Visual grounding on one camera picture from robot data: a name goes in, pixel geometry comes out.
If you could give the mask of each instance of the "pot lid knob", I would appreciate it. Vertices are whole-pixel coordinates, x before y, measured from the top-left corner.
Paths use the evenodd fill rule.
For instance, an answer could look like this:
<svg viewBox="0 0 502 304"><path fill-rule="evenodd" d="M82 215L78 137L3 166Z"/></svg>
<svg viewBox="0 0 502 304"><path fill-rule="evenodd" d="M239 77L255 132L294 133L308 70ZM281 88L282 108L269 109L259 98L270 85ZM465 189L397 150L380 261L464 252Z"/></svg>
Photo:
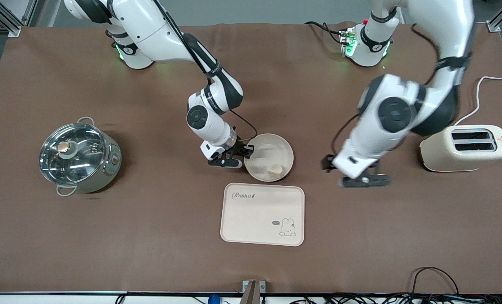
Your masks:
<svg viewBox="0 0 502 304"><path fill-rule="evenodd" d="M57 145L57 150L60 153L65 153L69 151L70 148L71 146L68 142L62 142L61 144Z"/></svg>

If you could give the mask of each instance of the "table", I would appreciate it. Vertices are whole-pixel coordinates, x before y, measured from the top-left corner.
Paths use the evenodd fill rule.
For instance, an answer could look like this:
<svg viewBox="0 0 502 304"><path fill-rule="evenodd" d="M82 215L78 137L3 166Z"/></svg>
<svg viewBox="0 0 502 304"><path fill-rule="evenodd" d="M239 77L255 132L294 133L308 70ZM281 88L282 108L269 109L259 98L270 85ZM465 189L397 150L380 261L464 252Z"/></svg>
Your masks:
<svg viewBox="0 0 502 304"><path fill-rule="evenodd" d="M186 126L187 98L205 84L193 63L134 71L103 29L24 27L0 62L0 291L232 291L262 279L270 292L400 292L415 269L436 266L462 293L502 293L502 161L473 173L430 173L417 160L422 139L411 135L382 159L388 187L341 189L339 172L320 170L371 79L429 77L433 50L408 25L371 68L342 58L339 45L309 25L184 30L241 83L239 114L292 145L293 170L277 185L306 193L304 243L221 239L224 187L256 181L245 170L209 167L202 156ZM502 76L498 33L479 25L473 52L461 114L474 106L479 77ZM481 100L466 122L502 127L502 81L484 83ZM40 147L85 115L118 141L123 167L102 192L59 198L39 172ZM252 133L224 118L242 136ZM422 273L417 292L452 286Z"/></svg>

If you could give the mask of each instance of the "cooking pot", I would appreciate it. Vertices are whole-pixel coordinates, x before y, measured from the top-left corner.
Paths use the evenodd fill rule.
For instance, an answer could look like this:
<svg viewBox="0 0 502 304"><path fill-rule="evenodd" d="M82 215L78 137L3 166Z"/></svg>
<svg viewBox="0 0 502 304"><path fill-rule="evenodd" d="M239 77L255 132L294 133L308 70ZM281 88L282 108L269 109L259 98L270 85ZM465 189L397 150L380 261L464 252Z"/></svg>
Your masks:
<svg viewBox="0 0 502 304"><path fill-rule="evenodd" d="M100 190L120 169L120 147L94 124L91 117L82 117L44 141L39 157L41 173L56 184L60 196Z"/></svg>

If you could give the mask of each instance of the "beige bowl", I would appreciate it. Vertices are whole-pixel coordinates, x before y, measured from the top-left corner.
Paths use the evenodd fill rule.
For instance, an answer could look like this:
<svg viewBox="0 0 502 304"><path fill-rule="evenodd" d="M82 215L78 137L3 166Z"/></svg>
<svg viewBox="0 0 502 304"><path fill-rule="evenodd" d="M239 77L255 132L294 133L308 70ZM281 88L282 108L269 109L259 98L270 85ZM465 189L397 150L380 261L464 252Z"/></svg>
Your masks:
<svg viewBox="0 0 502 304"><path fill-rule="evenodd" d="M244 158L247 171L262 182L275 182L285 177L294 163L290 144L276 134L261 134L249 141L255 146L250 158Z"/></svg>

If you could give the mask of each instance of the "pot handle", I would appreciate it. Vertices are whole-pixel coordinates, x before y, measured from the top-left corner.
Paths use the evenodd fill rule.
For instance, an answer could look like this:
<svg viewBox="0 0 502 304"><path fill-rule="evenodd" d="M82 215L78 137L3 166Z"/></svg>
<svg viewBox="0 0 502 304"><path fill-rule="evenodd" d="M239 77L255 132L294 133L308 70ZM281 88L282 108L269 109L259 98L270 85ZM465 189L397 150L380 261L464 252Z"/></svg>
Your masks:
<svg viewBox="0 0 502 304"><path fill-rule="evenodd" d="M71 195L73 195L73 193L76 191L76 189L77 189L77 188L78 188L78 187L77 187L77 186L75 186L75 185L73 185L73 186L71 186L71 187L66 186L66 185L57 185L57 186L56 186L56 193L57 193L59 196L63 196L63 197L65 198L65 197L67 197L67 196L71 196ZM63 194L63 193L61 193L61 189L73 189L73 190L72 190L70 193L68 193L68 194Z"/></svg>
<svg viewBox="0 0 502 304"><path fill-rule="evenodd" d="M79 120L77 121L77 123L79 122L83 122L85 120L90 120L91 121L91 125L95 125L95 122L93 121L93 119L89 116L84 116L84 117L80 117Z"/></svg>

